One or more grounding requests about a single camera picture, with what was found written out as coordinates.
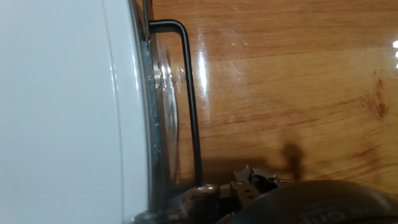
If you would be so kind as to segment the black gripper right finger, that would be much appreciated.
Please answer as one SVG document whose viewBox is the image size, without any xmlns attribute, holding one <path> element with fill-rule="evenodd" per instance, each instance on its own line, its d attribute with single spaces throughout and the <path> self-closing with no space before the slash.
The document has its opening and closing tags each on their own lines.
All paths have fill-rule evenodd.
<svg viewBox="0 0 398 224">
<path fill-rule="evenodd" d="M 288 179 L 279 179 L 269 169 L 249 168 L 234 171 L 235 181 L 231 183 L 231 195 L 241 208 L 247 207 L 255 199 L 267 192 L 279 189 L 290 183 Z"/>
</svg>

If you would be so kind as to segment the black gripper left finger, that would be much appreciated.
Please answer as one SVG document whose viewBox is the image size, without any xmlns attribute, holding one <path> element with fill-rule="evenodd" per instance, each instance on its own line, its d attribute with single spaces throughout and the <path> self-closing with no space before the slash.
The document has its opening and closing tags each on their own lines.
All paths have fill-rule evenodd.
<svg viewBox="0 0 398 224">
<path fill-rule="evenodd" d="M 205 184 L 194 187 L 166 202 L 159 211 L 145 211 L 134 217 L 134 224 L 209 224 L 220 219 L 220 187 Z"/>
</svg>

